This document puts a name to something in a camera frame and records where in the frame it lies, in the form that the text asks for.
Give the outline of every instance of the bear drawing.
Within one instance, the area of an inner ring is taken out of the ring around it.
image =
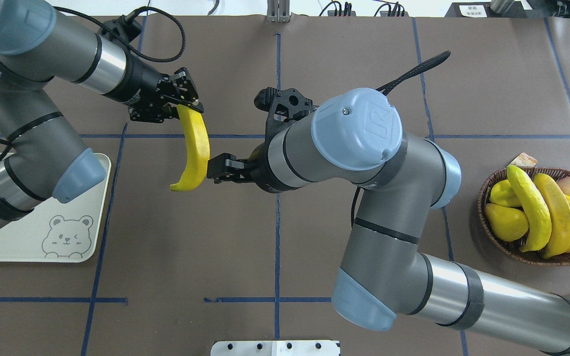
[[[43,240],[46,257],[79,257],[91,248],[89,230],[94,220],[83,216],[79,220],[65,220],[62,216],[52,217],[50,231]]]

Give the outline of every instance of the blue joint cap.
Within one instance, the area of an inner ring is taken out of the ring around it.
[[[56,10],[44,0],[0,0],[0,54],[34,49],[52,33]]]
[[[83,151],[65,171],[52,196],[61,203],[69,203],[77,196],[102,182],[106,172],[91,148]]]
[[[337,281],[331,304],[343,318],[357,326],[373,331],[386,331],[393,326],[397,314],[385,306],[342,268],[337,269]]]
[[[357,88],[323,103],[312,119],[321,155],[342,169],[367,171],[390,160],[402,144],[402,120],[386,96]]]
[[[450,203],[450,200],[459,192],[459,188],[461,188],[461,165],[459,165],[459,162],[457,162],[457,159],[454,158],[453,155],[441,149],[438,144],[429,139],[426,140],[439,151],[445,165],[445,185],[443,192],[439,200],[430,207],[430,209],[438,209]]]

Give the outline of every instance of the table surface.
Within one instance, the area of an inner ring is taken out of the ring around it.
[[[570,170],[570,20],[180,17],[188,44],[161,72],[188,67],[212,155],[246,157],[262,142],[268,86],[315,103],[377,88],[444,50],[440,67],[389,100],[407,131],[459,160],[463,182],[430,212],[419,250],[570,294],[570,267],[525,265],[473,230],[482,182],[520,152]],[[174,25],[147,18],[142,50],[172,55]],[[329,180],[268,194],[205,181],[171,192],[185,165],[179,122],[128,122],[127,109],[55,79],[46,90],[113,163],[102,236],[80,264],[0,263],[0,355],[208,355],[218,340],[340,340],[344,355],[543,355],[401,315],[385,333],[331,307],[355,187]]]

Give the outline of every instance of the wicker basket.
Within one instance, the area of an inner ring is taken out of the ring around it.
[[[562,178],[566,178],[570,176],[570,171],[566,169],[559,169],[559,168],[545,168],[545,167],[521,167],[523,171],[527,172],[527,174],[533,178],[537,173],[545,173],[551,176],[554,180],[559,180]],[[557,255],[551,257],[550,259],[543,259],[540,256],[540,252],[533,251],[533,252],[520,252],[519,247],[524,245],[526,238],[523,237],[513,242],[505,242],[500,239],[497,239],[491,232],[491,227],[489,225],[489,221],[485,216],[484,209],[485,205],[489,202],[489,192],[494,184],[500,182],[501,180],[505,180],[507,178],[507,171],[506,169],[501,169],[500,171],[495,171],[491,176],[485,180],[482,184],[481,190],[479,192],[479,196],[477,199],[477,209],[478,209],[478,218],[479,223],[482,227],[482,231],[486,235],[486,237],[491,241],[494,245],[497,246],[498,250],[501,250],[509,257],[513,258],[516,261],[523,262],[525,264],[531,264],[536,266],[570,266],[570,253],[563,253],[561,255]]]

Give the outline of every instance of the white plate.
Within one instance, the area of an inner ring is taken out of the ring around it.
[[[0,262],[83,262],[94,254],[111,170],[108,156],[95,156],[107,172],[104,181],[67,204],[50,198],[0,228]],[[67,237],[76,243],[63,243]]]

